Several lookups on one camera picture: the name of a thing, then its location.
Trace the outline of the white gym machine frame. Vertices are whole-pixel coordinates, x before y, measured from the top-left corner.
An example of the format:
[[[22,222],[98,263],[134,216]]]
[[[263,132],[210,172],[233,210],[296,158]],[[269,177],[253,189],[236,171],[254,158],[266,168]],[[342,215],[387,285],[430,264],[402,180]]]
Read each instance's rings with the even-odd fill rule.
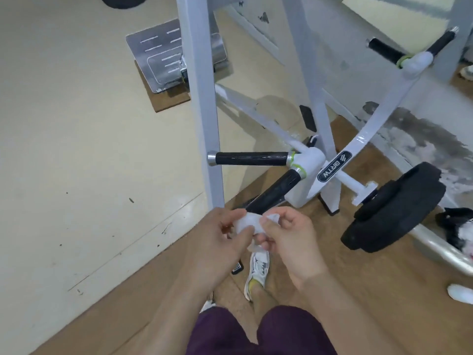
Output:
[[[214,80],[214,64],[210,40],[210,16],[217,8],[229,5],[230,1],[231,0],[176,0],[183,54],[187,63],[187,79],[190,85],[190,96],[195,116],[200,126],[199,145],[203,155],[202,169],[209,210],[224,205],[221,166],[209,166],[206,159],[206,155],[208,152],[211,152],[212,146],[215,146],[216,149],[220,149],[216,103],[216,96],[219,95],[215,90],[215,85],[220,84],[215,83]],[[322,95],[323,88],[318,84],[320,72],[317,69],[316,61],[310,58],[315,57],[315,43],[299,41],[299,38],[308,38],[308,36],[306,36],[308,33],[307,22],[298,19],[298,14],[302,13],[301,0],[282,0],[282,3],[283,10],[288,20],[289,34],[295,43],[295,58],[299,65],[306,69],[303,72],[304,86],[309,92],[311,101],[310,108],[313,112],[318,130],[316,139],[321,140],[321,145],[317,149],[320,149],[324,153],[327,160],[331,160],[337,155],[334,154],[331,158],[329,157],[329,145],[334,146],[333,134],[324,102],[324,95]],[[253,99],[247,98],[246,96],[244,97],[245,101],[253,106]],[[337,207],[340,202],[341,184],[339,180],[334,179],[327,188],[317,194],[320,195],[322,203],[326,206],[331,215],[338,212]]]

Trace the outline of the person's left hand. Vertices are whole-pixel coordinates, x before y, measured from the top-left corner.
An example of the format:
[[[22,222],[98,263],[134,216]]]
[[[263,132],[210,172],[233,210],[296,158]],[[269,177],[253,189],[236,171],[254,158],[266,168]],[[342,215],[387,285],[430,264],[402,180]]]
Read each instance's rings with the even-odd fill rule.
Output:
[[[245,209],[214,208],[188,232],[184,279],[216,288],[230,274],[241,255],[232,254],[228,234],[246,214]]]

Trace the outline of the stack of black weight plates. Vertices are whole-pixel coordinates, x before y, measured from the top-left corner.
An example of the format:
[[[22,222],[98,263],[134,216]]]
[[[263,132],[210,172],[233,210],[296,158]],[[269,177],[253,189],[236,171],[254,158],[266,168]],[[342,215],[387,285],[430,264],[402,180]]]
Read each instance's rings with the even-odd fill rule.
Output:
[[[375,253],[394,244],[419,225],[446,192],[441,170],[428,162],[390,180],[370,195],[355,212],[341,236],[350,250]]]

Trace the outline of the black and white bag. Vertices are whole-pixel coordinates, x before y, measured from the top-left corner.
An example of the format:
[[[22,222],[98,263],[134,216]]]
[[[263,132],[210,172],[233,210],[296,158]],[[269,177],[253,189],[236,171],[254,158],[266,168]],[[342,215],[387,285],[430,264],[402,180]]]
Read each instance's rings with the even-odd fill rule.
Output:
[[[435,215],[435,222],[445,231],[446,241],[473,261],[473,210],[445,208]]]

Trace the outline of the person's right hand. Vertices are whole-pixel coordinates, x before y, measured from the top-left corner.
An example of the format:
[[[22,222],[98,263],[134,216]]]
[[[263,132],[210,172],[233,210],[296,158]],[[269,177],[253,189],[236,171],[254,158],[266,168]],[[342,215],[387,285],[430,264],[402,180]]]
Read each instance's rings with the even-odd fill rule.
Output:
[[[308,216],[291,207],[275,207],[263,214],[260,224],[266,234],[279,236],[276,253],[300,292],[311,280],[328,272]]]

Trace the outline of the person's left forearm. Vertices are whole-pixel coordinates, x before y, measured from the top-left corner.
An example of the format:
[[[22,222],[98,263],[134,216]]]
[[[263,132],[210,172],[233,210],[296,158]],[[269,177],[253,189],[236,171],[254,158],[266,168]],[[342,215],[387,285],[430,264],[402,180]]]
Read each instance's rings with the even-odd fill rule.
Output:
[[[176,280],[128,355],[185,355],[198,315],[214,288]]]

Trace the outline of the white cloth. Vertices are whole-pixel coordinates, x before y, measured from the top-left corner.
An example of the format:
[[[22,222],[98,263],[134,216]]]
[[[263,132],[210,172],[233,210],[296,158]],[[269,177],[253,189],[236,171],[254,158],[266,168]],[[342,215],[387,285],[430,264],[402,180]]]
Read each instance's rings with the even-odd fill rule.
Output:
[[[256,213],[247,213],[243,218],[237,220],[233,225],[233,231],[230,235],[233,238],[235,235],[239,234],[246,227],[254,227],[253,235],[264,234],[266,235],[263,227],[260,224],[260,219],[262,215]],[[262,253],[265,252],[264,248],[261,245],[255,243],[255,240],[252,238],[252,242],[248,245],[247,250],[252,253]]]

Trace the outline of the person's right leg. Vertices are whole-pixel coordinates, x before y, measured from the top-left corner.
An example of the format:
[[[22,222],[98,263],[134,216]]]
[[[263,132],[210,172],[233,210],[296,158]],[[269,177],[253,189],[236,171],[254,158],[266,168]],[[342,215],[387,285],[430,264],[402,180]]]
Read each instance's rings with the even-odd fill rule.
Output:
[[[274,317],[273,313],[281,304],[257,281],[250,281],[249,294],[253,303],[255,320],[258,324],[257,341],[259,345],[263,345],[267,334],[273,327],[270,324]]]

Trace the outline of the black rubber stopper pad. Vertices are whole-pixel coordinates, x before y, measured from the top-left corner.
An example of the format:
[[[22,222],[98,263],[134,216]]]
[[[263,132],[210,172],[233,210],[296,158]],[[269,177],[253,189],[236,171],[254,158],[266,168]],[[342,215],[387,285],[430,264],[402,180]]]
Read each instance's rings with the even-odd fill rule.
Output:
[[[316,133],[317,127],[316,127],[315,119],[314,119],[311,108],[308,106],[299,105],[299,109],[300,109],[306,129],[308,129],[311,132]]]

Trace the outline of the silver metal foot plate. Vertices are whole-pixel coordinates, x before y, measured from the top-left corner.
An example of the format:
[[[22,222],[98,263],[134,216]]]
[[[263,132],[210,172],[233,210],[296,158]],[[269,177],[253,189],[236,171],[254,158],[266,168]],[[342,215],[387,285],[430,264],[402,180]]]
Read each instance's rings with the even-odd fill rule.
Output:
[[[187,82],[187,63],[177,18],[127,35],[125,39],[153,94]]]

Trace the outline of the black round weight plate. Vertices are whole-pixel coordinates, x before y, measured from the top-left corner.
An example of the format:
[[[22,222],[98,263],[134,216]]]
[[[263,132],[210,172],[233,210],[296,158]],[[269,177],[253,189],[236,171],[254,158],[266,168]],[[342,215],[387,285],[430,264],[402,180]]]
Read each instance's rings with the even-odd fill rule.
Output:
[[[102,2],[112,9],[127,10],[142,5],[147,0],[102,0]]]

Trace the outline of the person's right forearm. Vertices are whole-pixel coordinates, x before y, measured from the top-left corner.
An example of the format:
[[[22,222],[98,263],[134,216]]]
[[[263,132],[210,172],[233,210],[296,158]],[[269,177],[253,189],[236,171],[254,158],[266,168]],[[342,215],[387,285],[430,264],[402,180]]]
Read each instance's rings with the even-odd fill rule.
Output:
[[[310,277],[289,276],[338,355],[408,355],[327,270]]]

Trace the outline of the purple shorts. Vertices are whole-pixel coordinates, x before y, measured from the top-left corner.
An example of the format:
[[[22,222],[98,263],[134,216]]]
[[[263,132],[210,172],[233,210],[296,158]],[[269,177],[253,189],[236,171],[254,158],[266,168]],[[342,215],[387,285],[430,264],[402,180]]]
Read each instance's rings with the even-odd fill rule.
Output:
[[[252,343],[235,316],[212,307],[198,316],[186,355],[338,355],[319,321],[308,311],[278,305],[262,318]]]

